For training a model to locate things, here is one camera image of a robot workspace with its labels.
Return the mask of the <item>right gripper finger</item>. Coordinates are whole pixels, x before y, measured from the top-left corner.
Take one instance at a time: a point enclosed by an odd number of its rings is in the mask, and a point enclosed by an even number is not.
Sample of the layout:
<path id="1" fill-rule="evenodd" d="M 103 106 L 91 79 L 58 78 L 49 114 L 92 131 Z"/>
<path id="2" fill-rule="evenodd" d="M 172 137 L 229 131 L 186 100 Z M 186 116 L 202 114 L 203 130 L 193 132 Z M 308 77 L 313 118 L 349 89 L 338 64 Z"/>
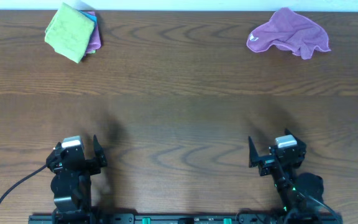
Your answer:
<path id="1" fill-rule="evenodd" d="M 251 168 L 259 164 L 259 154 L 250 136 L 248 136 L 248 143 L 249 143 L 249 168 Z"/>
<path id="2" fill-rule="evenodd" d="M 293 136 L 293 138 L 296 140 L 298 146 L 305 146 L 305 145 L 306 145 L 301 139 L 299 139 L 298 137 L 296 137 L 288 128 L 285 128 L 284 133 L 285 133 L 286 135 L 291 135 L 291 136 Z"/>

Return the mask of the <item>purple microfiber cloth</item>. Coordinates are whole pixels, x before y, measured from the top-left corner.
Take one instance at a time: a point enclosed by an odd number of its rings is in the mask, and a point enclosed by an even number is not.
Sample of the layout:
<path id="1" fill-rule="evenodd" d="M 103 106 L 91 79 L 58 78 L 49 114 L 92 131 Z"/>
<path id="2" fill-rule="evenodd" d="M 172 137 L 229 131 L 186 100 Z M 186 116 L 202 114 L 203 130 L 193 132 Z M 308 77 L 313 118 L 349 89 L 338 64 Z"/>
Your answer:
<path id="1" fill-rule="evenodd" d="M 275 46 L 279 50 L 291 51 L 303 60 L 310 59 L 315 51 L 331 51 L 327 32 L 287 7 L 274 12 L 268 22 L 255 28 L 249 34 L 246 46 L 255 53 Z"/>

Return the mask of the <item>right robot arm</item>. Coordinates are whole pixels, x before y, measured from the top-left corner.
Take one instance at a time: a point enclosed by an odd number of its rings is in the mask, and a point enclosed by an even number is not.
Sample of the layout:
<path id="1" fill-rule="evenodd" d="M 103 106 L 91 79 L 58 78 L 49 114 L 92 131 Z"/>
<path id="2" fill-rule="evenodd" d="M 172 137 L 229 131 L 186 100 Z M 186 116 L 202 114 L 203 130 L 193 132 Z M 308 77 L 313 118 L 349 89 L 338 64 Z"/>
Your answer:
<path id="1" fill-rule="evenodd" d="M 323 223 L 319 214 L 324 192 L 323 179 L 312 173 L 296 174 L 306 156 L 306 144 L 288 129 L 275 139 L 269 154 L 260 156 L 251 137 L 249 167 L 257 167 L 259 175 L 270 175 L 283 203 L 282 223 Z"/>

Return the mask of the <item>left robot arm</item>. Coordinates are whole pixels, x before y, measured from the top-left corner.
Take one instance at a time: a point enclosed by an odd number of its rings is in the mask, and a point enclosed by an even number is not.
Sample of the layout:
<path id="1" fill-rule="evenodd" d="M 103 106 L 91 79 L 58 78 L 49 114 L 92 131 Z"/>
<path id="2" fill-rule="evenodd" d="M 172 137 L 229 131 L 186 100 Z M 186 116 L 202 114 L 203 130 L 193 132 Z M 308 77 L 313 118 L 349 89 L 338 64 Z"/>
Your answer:
<path id="1" fill-rule="evenodd" d="M 80 136 L 58 142 L 46 159 L 55 174 L 50 188 L 56 206 L 53 223 L 97 223 L 98 209 L 91 205 L 91 176 L 108 165 L 104 149 L 93 136 L 94 157 L 86 159 Z"/>

